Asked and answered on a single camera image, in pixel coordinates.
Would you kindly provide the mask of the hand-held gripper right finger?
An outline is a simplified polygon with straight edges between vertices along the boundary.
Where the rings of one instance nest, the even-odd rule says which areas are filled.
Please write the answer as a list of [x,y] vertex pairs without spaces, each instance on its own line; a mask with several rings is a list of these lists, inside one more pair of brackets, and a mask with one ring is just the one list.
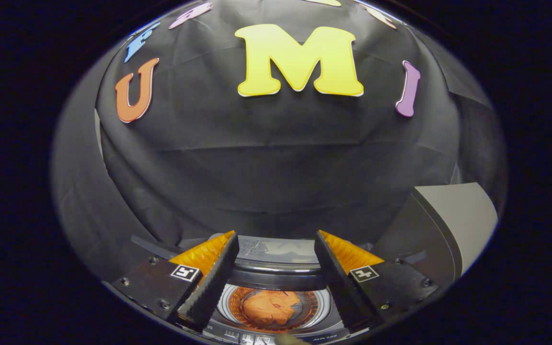
[[438,284],[403,260],[387,261],[323,230],[314,251],[345,328],[394,323],[437,293]]

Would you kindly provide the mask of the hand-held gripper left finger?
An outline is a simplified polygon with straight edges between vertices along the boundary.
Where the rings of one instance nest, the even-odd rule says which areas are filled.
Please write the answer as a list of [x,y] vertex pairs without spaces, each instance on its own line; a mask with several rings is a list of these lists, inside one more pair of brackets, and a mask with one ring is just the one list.
[[193,331],[206,328],[239,252],[229,231],[178,254],[153,256],[112,282],[143,310]]

